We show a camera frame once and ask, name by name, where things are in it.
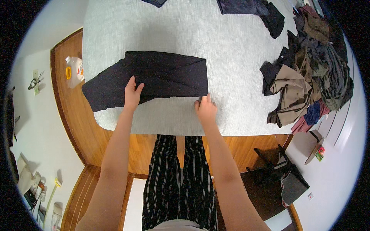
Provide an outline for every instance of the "wall outlet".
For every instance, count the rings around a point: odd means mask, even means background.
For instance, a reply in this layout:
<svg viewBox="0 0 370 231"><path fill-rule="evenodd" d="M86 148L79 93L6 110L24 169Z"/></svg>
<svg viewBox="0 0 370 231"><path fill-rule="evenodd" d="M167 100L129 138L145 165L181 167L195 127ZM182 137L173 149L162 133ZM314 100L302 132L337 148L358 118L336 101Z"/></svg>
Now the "wall outlet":
<svg viewBox="0 0 370 231"><path fill-rule="evenodd" d="M307 197L308 197L308 200L310 201L310 200L312 200L312 199L313 199L313 194L312 194L312 193L310 193L310 194L308 194L308 195L307 195Z"/></svg>

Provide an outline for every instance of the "wall switch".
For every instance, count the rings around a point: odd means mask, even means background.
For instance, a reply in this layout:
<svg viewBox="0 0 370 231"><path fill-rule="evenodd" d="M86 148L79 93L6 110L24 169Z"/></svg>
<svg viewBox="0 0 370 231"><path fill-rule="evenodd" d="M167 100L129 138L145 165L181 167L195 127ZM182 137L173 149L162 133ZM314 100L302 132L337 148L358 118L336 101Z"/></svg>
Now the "wall switch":
<svg viewBox="0 0 370 231"><path fill-rule="evenodd" d="M38 69L33 70L32 79L38 80ZM39 91L38 91L38 83L36 84L36 86L33 89L34 89L35 95L37 95L39 93Z"/></svg>
<svg viewBox="0 0 370 231"><path fill-rule="evenodd" d="M312 200L313 199L313 194L312 193L310 193L310 194L308 194L308 200Z"/></svg>

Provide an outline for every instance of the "light gray bedsheet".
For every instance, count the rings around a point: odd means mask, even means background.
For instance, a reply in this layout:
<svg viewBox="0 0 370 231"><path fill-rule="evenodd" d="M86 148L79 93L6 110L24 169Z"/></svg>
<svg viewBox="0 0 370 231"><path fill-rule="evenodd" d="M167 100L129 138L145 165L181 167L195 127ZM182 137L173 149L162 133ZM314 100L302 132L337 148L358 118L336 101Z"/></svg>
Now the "light gray bedsheet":
<svg viewBox="0 0 370 231"><path fill-rule="evenodd" d="M221 15L216 0L168 0L161 8L140 0L90 0L84 22L85 80L124 58L126 51L163 51L205 58L208 88L218 106L223 136L291 133L267 124L280 94L262 94L265 61L288 47L287 30L297 34L288 0L273 0L285 16L283 32L273 39L255 15ZM203 135L194 111L197 98L153 99L138 106L131 133ZM96 122L114 130L123 108L95 112Z"/></svg>

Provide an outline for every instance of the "pile of clothes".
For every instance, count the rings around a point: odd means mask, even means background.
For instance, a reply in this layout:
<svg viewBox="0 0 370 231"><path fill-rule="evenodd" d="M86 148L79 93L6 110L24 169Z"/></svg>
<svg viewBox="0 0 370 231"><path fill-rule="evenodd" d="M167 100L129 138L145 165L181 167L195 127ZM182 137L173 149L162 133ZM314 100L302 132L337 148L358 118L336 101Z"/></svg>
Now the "pile of clothes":
<svg viewBox="0 0 370 231"><path fill-rule="evenodd" d="M283 47L274 64L266 62L260 68L263 94L281 92L267 123L281 128L298 120L293 134L308 132L323 115L338 111L353 96L341 29L309 5L298 8L294 20L298 35L288 31L289 48Z"/></svg>

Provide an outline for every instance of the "black and white striped pants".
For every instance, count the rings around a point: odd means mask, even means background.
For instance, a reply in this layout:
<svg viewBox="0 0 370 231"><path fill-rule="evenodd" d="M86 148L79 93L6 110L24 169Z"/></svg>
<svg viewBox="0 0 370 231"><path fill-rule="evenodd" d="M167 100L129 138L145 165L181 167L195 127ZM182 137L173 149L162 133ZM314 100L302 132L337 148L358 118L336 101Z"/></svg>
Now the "black and white striped pants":
<svg viewBox="0 0 370 231"><path fill-rule="evenodd" d="M180 185L176 137L158 135L144 189L142 230L174 219L217 230L215 192L201 136L185 137L183 176Z"/></svg>

